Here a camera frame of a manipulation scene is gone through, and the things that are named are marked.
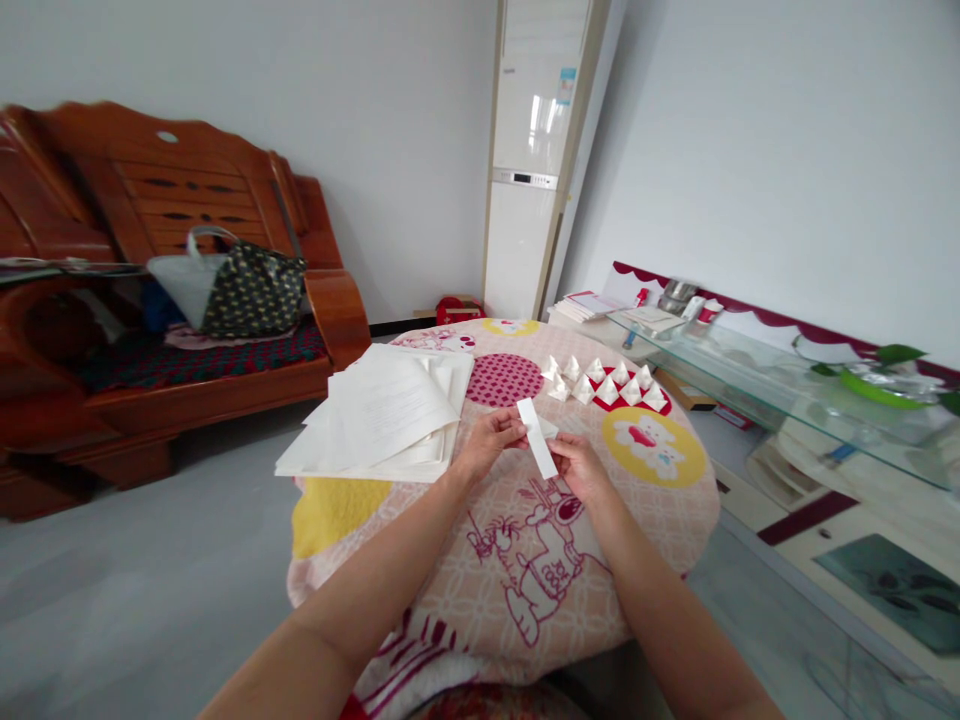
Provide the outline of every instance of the bag handle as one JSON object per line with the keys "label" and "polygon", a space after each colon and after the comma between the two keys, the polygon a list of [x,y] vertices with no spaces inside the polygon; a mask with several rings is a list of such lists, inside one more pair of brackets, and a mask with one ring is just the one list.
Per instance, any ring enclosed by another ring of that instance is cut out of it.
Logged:
{"label": "bag handle", "polygon": [[233,240],[240,239],[232,232],[226,228],[220,227],[219,225],[194,225],[187,233],[187,255],[192,257],[200,264],[203,264],[203,255],[200,254],[200,250],[197,248],[197,238],[203,237],[204,235],[216,235],[218,237],[223,237],[226,235]]}

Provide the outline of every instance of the hand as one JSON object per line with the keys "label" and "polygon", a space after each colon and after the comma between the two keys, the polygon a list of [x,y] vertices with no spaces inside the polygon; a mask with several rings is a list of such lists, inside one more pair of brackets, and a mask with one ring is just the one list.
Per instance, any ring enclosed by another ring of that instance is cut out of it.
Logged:
{"label": "hand", "polygon": [[547,440],[547,447],[553,453],[560,475],[584,504],[613,487],[603,463],[586,438],[558,433],[556,440]]}
{"label": "hand", "polygon": [[466,446],[451,469],[464,473],[471,484],[480,482],[504,450],[530,447],[526,435],[527,428],[516,406],[495,410],[474,424]]}

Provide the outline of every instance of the round table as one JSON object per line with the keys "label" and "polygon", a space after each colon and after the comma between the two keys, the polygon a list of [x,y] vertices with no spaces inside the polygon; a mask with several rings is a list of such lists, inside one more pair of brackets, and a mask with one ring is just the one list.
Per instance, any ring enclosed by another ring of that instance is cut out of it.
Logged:
{"label": "round table", "polygon": [[[583,368],[614,350],[535,321],[470,320],[406,333],[395,345],[475,357],[456,451],[474,420],[533,397],[538,415],[589,439],[640,523],[681,574],[697,562],[720,502],[713,469],[679,406],[654,412],[623,400],[584,405],[547,394],[553,355]],[[628,370],[638,368],[625,361]],[[427,486],[298,478],[291,601],[299,605]],[[474,491],[414,605],[357,684],[368,713],[402,718],[464,682],[533,682],[630,637],[612,577],[579,500],[561,478],[543,480],[529,451],[505,452]]]}

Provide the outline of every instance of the seat cushion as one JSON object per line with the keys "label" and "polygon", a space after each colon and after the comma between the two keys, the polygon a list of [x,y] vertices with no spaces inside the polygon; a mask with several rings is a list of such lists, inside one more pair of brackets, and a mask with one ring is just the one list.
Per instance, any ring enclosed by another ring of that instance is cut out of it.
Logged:
{"label": "seat cushion", "polygon": [[275,370],[326,357],[313,318],[304,318],[289,337],[238,347],[181,350],[163,335],[136,331],[98,351],[76,369],[91,393],[118,388],[160,388]]}

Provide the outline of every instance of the glass tabletop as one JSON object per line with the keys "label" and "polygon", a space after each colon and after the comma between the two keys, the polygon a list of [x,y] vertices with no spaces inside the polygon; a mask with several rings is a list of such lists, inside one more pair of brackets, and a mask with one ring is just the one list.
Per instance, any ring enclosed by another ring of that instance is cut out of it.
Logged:
{"label": "glass tabletop", "polygon": [[622,313],[610,320],[660,352],[651,361],[715,400],[776,431],[791,417],[924,482],[950,488],[960,457],[960,418],[944,408],[901,410],[868,400],[811,362],[716,325],[652,333]]}

